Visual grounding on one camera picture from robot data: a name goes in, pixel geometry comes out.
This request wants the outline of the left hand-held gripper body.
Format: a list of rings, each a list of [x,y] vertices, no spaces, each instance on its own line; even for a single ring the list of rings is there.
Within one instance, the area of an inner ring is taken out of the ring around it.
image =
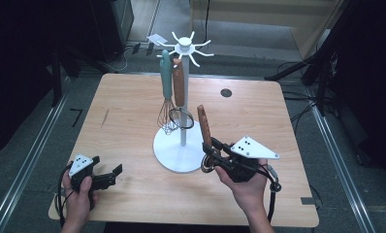
[[[115,177],[113,172],[104,175],[94,175],[92,158],[85,155],[78,154],[73,160],[71,169],[69,171],[69,177],[71,179],[71,188],[74,191],[80,190],[80,184],[85,177],[92,179],[92,185],[90,190],[107,189],[111,185],[115,185]]]

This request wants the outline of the person's left hand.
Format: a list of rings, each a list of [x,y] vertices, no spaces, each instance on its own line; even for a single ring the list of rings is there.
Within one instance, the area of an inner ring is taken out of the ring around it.
[[[90,191],[92,179],[85,177],[80,184],[80,190],[69,190],[67,198],[67,221],[69,223],[85,223],[90,213],[90,201],[96,203],[99,196]]]

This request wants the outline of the white paper sheet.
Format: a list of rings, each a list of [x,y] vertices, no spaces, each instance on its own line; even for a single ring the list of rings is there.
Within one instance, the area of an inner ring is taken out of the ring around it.
[[[167,40],[158,34],[152,34],[147,36],[146,38],[156,46],[160,46],[161,44],[167,43]]]

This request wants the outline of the black tripod stand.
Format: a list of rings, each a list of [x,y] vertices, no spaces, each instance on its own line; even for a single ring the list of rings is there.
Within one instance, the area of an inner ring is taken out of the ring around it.
[[[341,13],[336,21],[335,26],[331,29],[328,37],[325,39],[322,46],[316,53],[307,59],[297,62],[295,65],[279,72],[275,75],[265,77],[266,81],[278,82],[280,79],[307,67],[303,74],[302,83],[304,85],[312,85],[316,79],[319,79],[316,107],[323,117],[325,92],[327,80],[330,77],[330,62],[333,54],[341,44],[342,37],[347,34],[347,29],[351,19],[354,17],[357,7],[361,0],[348,0],[345,10]]]

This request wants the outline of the white utensil rack stand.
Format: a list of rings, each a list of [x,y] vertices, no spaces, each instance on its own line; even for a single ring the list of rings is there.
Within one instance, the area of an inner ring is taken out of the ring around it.
[[[210,43],[210,40],[203,41],[202,44],[193,42],[195,32],[192,31],[189,36],[178,37],[175,32],[172,33],[174,44],[161,44],[164,50],[170,54],[171,61],[174,58],[182,60],[184,72],[184,87],[185,87],[185,107],[188,110],[189,97],[189,65],[193,64],[200,67],[200,64],[195,60],[193,54],[198,53],[201,56],[212,56],[212,53],[203,53],[200,48]],[[173,85],[173,103],[175,105],[174,84]],[[190,129],[176,129],[170,135],[159,127],[153,139],[153,152],[159,163],[166,169],[175,173],[190,173],[198,170],[202,161],[202,136],[199,122],[194,119],[194,126]]]

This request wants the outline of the wooden-handled metal ladle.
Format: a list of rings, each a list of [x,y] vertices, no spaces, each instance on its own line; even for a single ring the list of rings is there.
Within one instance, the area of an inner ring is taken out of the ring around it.
[[[206,115],[206,111],[203,105],[197,107],[198,118],[200,123],[200,128],[203,137],[203,144],[208,144],[211,146],[211,135],[209,130],[209,123]],[[205,162],[204,158],[202,159],[201,169],[204,173],[209,173],[213,170],[213,161]]]

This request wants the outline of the metal floor rail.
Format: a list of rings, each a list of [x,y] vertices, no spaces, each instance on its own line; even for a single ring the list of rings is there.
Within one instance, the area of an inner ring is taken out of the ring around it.
[[[356,187],[350,172],[342,158],[338,144],[333,136],[332,130],[327,119],[322,116],[318,107],[312,110],[315,121],[322,134],[332,162],[338,174],[338,179],[348,200],[350,209],[356,218],[358,226],[362,233],[376,233],[372,220],[370,219],[367,207]]]
[[[42,125],[34,143],[32,144],[29,152],[26,154],[20,169],[18,170],[16,177],[6,192],[4,199],[0,205],[0,233],[3,233],[17,202],[26,187],[28,180],[33,172],[34,167],[38,159],[40,158],[43,148],[47,143],[48,137],[57,122],[60,113],[65,105],[68,94],[62,95],[58,103],[52,107],[47,115],[47,118]]]

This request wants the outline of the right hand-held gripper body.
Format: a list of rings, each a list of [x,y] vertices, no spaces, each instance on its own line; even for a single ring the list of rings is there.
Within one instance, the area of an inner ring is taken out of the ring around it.
[[[255,141],[243,136],[231,146],[231,150],[220,151],[221,158],[214,159],[213,164],[223,168],[235,182],[248,182],[259,170],[259,159],[279,159],[279,155]]]

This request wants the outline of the black cabinet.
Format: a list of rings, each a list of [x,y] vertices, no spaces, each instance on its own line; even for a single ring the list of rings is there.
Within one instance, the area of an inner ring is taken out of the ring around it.
[[[134,22],[131,0],[89,0],[102,61],[124,53]]]

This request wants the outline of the wooden-handled metal strainer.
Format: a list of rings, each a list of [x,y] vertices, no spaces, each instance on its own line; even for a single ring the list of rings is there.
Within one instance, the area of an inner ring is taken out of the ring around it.
[[[184,87],[184,72],[182,67],[182,60],[178,58],[173,59],[173,84],[175,107],[169,112],[170,126],[172,130],[176,129],[190,129],[194,126],[194,118],[189,111],[185,110],[185,87]]]

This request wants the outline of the teal-handled wire whisk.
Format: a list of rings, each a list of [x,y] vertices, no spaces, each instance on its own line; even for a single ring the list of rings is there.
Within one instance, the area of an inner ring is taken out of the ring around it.
[[[172,99],[173,62],[171,61],[170,54],[167,50],[162,50],[159,65],[164,101],[157,119],[157,124],[166,135],[170,135],[177,129],[177,126],[170,120],[170,111],[174,108]]]

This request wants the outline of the person's right hand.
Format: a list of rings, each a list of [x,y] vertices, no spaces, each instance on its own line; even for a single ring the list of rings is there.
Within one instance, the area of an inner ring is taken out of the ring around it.
[[[265,211],[264,193],[267,178],[264,175],[256,173],[248,182],[235,183],[220,166],[215,167],[215,172],[220,181],[231,189],[239,207],[246,214]]]

